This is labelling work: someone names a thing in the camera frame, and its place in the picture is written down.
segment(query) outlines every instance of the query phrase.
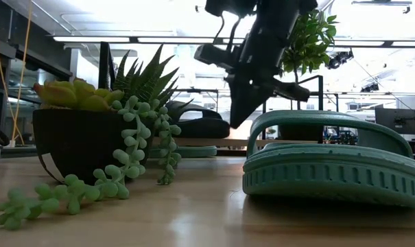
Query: teal rubber clog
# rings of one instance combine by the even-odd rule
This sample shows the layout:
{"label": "teal rubber clog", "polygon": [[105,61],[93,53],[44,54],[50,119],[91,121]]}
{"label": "teal rubber clog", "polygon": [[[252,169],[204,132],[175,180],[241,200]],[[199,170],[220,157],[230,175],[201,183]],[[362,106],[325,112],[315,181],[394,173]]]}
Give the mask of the teal rubber clog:
{"label": "teal rubber clog", "polygon": [[[262,130],[304,122],[356,128],[358,145],[272,143],[257,150]],[[415,160],[407,141],[387,127],[343,113],[279,110],[253,122],[243,188],[248,195],[415,207]]]}

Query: black device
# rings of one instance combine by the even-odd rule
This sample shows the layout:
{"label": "black device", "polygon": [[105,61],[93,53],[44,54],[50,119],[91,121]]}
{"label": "black device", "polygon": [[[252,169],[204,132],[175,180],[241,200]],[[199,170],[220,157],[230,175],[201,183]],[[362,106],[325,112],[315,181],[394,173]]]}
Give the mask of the black device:
{"label": "black device", "polygon": [[337,52],[335,55],[332,55],[329,64],[326,66],[328,69],[338,69],[342,64],[347,63],[348,60],[354,58],[352,49],[350,51],[341,51]]}
{"label": "black device", "polygon": [[415,134],[415,110],[376,108],[375,121],[399,134]]}
{"label": "black device", "polygon": [[372,82],[370,84],[367,84],[363,87],[361,87],[360,93],[371,93],[379,91],[379,84],[377,82]]}
{"label": "black device", "polygon": [[206,0],[204,9],[222,16],[223,11],[239,17],[256,14],[250,33],[242,44],[233,46],[239,21],[233,26],[227,49],[213,44],[200,45],[194,58],[216,64],[227,72],[230,87],[230,126],[239,127],[257,107],[274,93],[287,99],[307,102],[309,90],[274,78],[280,71],[279,62],[299,14],[318,6],[316,0]]}

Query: yellow cable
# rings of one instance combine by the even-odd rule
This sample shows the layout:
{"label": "yellow cable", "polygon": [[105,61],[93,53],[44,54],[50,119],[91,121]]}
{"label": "yellow cable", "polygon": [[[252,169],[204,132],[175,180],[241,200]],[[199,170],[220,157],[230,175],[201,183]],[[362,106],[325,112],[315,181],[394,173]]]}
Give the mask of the yellow cable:
{"label": "yellow cable", "polygon": [[[1,75],[1,82],[3,83],[3,87],[4,87],[4,93],[5,93],[7,102],[9,102],[9,98],[8,98],[8,87],[6,86],[6,82],[5,82],[5,78],[4,78],[4,73],[3,73],[3,66],[1,66],[1,59],[0,59],[0,75]],[[14,120],[14,122],[16,122],[15,116],[14,116],[14,111],[12,110],[12,105],[10,104],[10,102],[9,102],[9,110],[10,110],[10,114],[12,116],[12,119]],[[21,143],[24,145],[23,136],[21,136],[20,130],[17,130],[17,131],[18,131],[18,134],[20,136]]]}
{"label": "yellow cable", "polygon": [[15,130],[18,129],[16,126],[16,120],[18,119],[18,113],[20,112],[20,97],[21,97],[21,85],[23,84],[24,70],[26,65],[26,55],[27,55],[27,44],[29,42],[29,31],[30,24],[32,19],[32,0],[29,0],[29,17],[27,20],[27,30],[26,30],[26,39],[24,42],[24,55],[23,55],[23,67],[21,68],[21,79],[18,87],[18,101],[16,102],[15,118],[14,118],[14,130],[12,131],[12,136],[15,137]]}

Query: spiky green plant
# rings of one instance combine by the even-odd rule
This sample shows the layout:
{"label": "spiky green plant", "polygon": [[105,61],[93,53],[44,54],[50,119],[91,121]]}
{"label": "spiky green plant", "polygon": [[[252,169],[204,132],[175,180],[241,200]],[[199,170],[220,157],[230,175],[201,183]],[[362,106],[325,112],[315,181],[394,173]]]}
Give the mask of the spiky green plant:
{"label": "spiky green plant", "polygon": [[131,96],[138,97],[140,102],[152,103],[153,99],[158,99],[160,104],[158,107],[164,106],[166,102],[174,94],[176,78],[168,87],[166,87],[171,79],[176,75],[179,68],[174,69],[167,75],[162,76],[167,63],[174,57],[170,56],[163,62],[160,62],[163,45],[161,45],[151,61],[146,65],[142,71],[143,62],[136,59],[130,70],[125,75],[125,63],[130,53],[128,51],[122,58],[117,72],[116,80],[113,85],[113,90],[120,90],[125,92],[125,96],[121,100],[125,104]]}

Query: white label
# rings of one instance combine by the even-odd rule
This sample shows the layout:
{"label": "white label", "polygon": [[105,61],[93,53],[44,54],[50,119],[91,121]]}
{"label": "white label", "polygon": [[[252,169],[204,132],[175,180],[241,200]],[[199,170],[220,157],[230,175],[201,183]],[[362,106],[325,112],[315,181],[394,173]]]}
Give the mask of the white label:
{"label": "white label", "polygon": [[51,154],[43,154],[41,155],[41,158],[43,158],[44,164],[47,170],[51,173],[51,175],[53,175],[56,178],[56,180],[64,182],[64,177],[61,175],[58,168],[56,167],[55,162],[51,157]]}

